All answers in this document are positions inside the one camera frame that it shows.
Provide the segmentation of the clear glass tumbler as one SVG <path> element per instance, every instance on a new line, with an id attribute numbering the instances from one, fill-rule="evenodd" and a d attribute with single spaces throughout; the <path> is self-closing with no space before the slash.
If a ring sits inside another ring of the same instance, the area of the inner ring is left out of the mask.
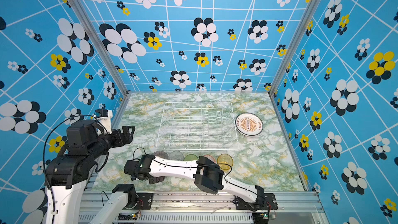
<path id="1" fill-rule="evenodd" d="M 176 161 L 183 161 L 184 160 L 184 155 L 183 155 L 183 153 L 181 151 L 175 150 L 175 151 L 172 151 L 169 154 L 169 159 L 170 160 L 176 160 Z"/>

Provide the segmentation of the green glass tumbler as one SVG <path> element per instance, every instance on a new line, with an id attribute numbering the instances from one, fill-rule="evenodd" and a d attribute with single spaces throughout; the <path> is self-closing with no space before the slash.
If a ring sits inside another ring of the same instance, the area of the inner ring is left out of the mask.
<path id="1" fill-rule="evenodd" d="M 195 154 L 188 154 L 184 157 L 183 161 L 197 161 L 199 158 Z"/>

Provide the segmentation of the pink glass tumbler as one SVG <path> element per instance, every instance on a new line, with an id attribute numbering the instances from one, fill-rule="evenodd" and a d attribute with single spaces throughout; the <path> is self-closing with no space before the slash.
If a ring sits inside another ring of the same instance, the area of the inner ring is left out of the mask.
<path id="1" fill-rule="evenodd" d="M 216 160 L 213 156 L 211 155 L 204 155 L 204 157 L 206 157 L 207 159 L 209 159 L 210 161 L 212 161 L 213 163 L 216 163 Z"/>

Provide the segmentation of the yellow glass tumbler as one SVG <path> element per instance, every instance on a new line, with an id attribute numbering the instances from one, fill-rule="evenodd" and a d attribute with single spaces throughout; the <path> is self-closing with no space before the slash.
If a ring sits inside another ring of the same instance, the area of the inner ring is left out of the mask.
<path id="1" fill-rule="evenodd" d="M 228 155 L 227 153 L 223 153 L 218 156 L 217 164 L 223 171 L 229 171 L 232 169 L 234 162 L 233 158 L 230 155 Z"/>

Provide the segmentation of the white plate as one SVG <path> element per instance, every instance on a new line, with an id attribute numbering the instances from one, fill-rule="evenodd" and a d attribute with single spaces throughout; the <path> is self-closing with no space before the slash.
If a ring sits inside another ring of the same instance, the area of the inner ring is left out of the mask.
<path id="1" fill-rule="evenodd" d="M 263 130 L 262 120 L 252 113 L 241 113 L 235 119 L 237 131 L 244 136 L 257 136 Z"/>

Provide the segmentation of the striped ceramic bowl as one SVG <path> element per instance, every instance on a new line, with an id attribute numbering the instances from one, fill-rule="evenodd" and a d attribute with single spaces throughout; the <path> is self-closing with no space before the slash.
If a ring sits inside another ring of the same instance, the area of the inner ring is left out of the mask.
<path id="1" fill-rule="evenodd" d="M 155 157 L 160 157 L 162 159 L 166 159 L 166 160 L 169 159 L 169 155 L 164 151 L 156 151 L 156 152 L 152 153 L 152 155 Z"/>

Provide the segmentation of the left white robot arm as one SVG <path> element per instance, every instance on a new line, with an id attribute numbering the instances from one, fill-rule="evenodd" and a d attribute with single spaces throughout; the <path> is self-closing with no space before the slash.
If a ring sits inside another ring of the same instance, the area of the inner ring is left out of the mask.
<path id="1" fill-rule="evenodd" d="M 76 224 L 81 198 L 93 170 L 100 171 L 112 148 L 133 141 L 134 126 L 113 130 L 109 120 L 82 120 L 66 130 L 67 143 L 45 170 L 46 223 Z"/>

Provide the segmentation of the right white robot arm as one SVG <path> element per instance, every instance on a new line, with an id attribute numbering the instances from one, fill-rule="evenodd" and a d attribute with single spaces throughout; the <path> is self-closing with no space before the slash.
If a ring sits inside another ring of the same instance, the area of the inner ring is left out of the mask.
<path id="1" fill-rule="evenodd" d="M 142 155 L 139 159 L 128 160 L 124 173 L 132 180 L 150 180 L 157 177 L 184 178 L 194 182 L 199 190 L 208 194 L 219 191 L 234 195 L 238 202 L 247 204 L 246 209 L 257 211 L 269 208 L 264 189 L 236 180 L 224 172 L 220 165 L 206 157 L 193 161 L 168 160 L 154 155 Z"/>

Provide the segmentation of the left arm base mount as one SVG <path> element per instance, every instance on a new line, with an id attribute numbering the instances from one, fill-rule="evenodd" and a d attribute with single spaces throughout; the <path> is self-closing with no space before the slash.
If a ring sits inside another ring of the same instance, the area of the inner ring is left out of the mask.
<path id="1" fill-rule="evenodd" d="M 133 210 L 149 210 L 151 209 L 153 202 L 152 193 L 137 193 L 135 198 L 127 203 L 127 206 L 124 209 L 133 209 Z"/>

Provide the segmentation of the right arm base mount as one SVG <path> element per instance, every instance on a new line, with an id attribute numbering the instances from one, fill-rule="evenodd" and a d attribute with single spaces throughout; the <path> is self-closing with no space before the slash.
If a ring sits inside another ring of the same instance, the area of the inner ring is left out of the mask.
<path id="1" fill-rule="evenodd" d="M 278 210 L 278 204 L 276 197 L 273 193 L 265 193 L 263 197 L 257 197 L 256 202 L 249 203 L 243 199 L 235 196 L 232 201 L 235 204 L 237 210 L 248 210 L 248 211 L 275 211 Z"/>

